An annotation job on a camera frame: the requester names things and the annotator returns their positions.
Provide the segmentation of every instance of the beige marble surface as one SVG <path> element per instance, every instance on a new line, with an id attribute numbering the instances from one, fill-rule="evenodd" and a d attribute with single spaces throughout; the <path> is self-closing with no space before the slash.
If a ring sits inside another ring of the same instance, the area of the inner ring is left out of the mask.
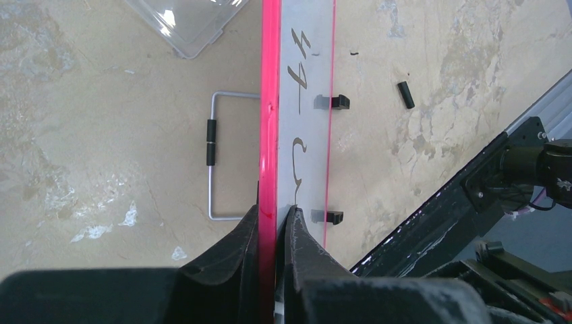
<path id="1" fill-rule="evenodd" d="M 338 1 L 337 17 L 334 89 L 352 108 L 333 118 L 345 218 L 327 249 L 350 267 L 572 68 L 572 19 L 564 0 Z"/>
<path id="2" fill-rule="evenodd" d="M 0 16 L 0 277 L 182 265 L 234 228 L 206 216 L 206 120 L 214 91 L 260 88 L 260 4 L 193 60 L 123 1 L 2 0 Z M 259 103 L 218 107 L 215 210 L 243 215 Z"/>
<path id="3" fill-rule="evenodd" d="M 205 121 L 214 91 L 259 91 L 259 1 L 193 60 L 122 1 L 0 0 L 0 16 L 0 277 L 182 265 L 234 228 L 205 215 Z M 335 91 L 352 108 L 333 117 L 345 220 L 328 251 L 349 267 L 379 243 L 572 67 L 570 37 L 564 0 L 338 0 Z M 219 107 L 215 207 L 243 213 L 258 103 Z"/>

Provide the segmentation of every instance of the marble floor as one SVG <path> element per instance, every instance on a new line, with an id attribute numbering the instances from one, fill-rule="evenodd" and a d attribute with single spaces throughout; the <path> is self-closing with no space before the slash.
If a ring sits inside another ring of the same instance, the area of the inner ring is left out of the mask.
<path id="1" fill-rule="evenodd" d="M 352 107 L 333 116 L 345 219 L 326 249 L 350 267 L 572 68 L 572 18 L 565 0 L 337 3 Z M 234 228 L 206 216 L 205 121 L 214 91 L 259 92 L 260 8 L 187 60 L 123 1 L 0 0 L 0 278 L 178 266 Z M 258 102 L 219 107 L 214 208 L 244 213 Z"/>

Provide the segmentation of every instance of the plastic container lid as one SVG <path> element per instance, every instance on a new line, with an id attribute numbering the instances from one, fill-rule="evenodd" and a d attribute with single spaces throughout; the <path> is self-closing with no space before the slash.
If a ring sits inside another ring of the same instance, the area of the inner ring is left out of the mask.
<path id="1" fill-rule="evenodd" d="M 185 58 L 195 58 L 223 33 L 248 0 L 126 0 Z"/>

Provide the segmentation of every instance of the handwritten number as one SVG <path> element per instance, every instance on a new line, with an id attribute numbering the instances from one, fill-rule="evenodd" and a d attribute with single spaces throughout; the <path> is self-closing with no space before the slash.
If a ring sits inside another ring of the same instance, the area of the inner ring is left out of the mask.
<path id="1" fill-rule="evenodd" d="M 288 74 L 290 74 L 290 76 L 294 79 L 294 81 L 298 82 L 298 84 L 302 86 L 302 88 L 308 89 L 308 84 L 306 83 L 306 71 L 304 71 L 304 66 L 302 65 L 302 63 L 298 63 L 298 67 L 302 71 L 301 75 L 304 76 L 304 80 L 302 80 L 300 76 L 296 75 L 296 73 L 292 71 L 292 69 L 289 66 L 288 66 Z"/>
<path id="2" fill-rule="evenodd" d="M 310 41 L 306 38 L 306 35 L 304 34 L 303 30 L 302 30 L 302 33 L 300 34 L 300 36 L 302 37 L 302 41 L 306 44 L 306 46 L 309 49 L 311 49 L 312 45 L 310 44 Z M 298 48 L 302 52 L 302 55 L 304 56 L 304 59 L 305 59 L 306 58 L 306 51 L 304 50 L 304 45 L 302 44 L 302 42 L 300 42 L 300 38 L 298 38 L 298 36 L 294 32 L 294 28 L 292 28 L 292 38 L 294 39 L 294 43 L 296 43 L 296 45 L 298 45 Z"/>
<path id="3" fill-rule="evenodd" d="M 306 152 L 306 149 L 308 148 L 306 145 L 304 145 L 303 140 L 300 137 L 294 138 L 294 141 L 292 142 L 292 170 L 293 170 L 293 174 L 294 174 L 294 182 L 296 183 L 296 191 L 294 192 L 294 204 L 297 205 L 297 195 L 298 195 L 298 189 L 300 189 L 300 186 L 302 185 L 302 179 L 298 179 L 296 177 L 296 163 L 294 161 L 294 147 L 296 147 L 296 145 L 300 145 L 302 146 L 302 152 Z"/>

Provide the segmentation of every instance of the black rubber tube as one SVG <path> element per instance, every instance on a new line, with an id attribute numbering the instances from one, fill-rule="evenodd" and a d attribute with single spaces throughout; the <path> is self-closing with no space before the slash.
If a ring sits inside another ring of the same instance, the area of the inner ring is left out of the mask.
<path id="1" fill-rule="evenodd" d="M 211 143 L 217 142 L 217 120 L 209 119 L 206 121 L 206 141 Z"/>
<path id="2" fill-rule="evenodd" d="M 217 120 L 206 121 L 206 165 L 215 165 L 215 153 L 217 151 Z"/>
<path id="3" fill-rule="evenodd" d="M 398 83 L 397 88 L 399 88 L 399 92 L 401 92 L 401 96 L 403 97 L 405 106 L 408 109 L 415 107 L 415 103 L 413 102 L 413 98 L 411 97 L 411 93 L 409 91 L 409 86 L 407 85 L 407 82 L 403 81 Z"/>
<path id="4" fill-rule="evenodd" d="M 215 165 L 216 143 L 206 143 L 206 165 L 212 167 Z"/>

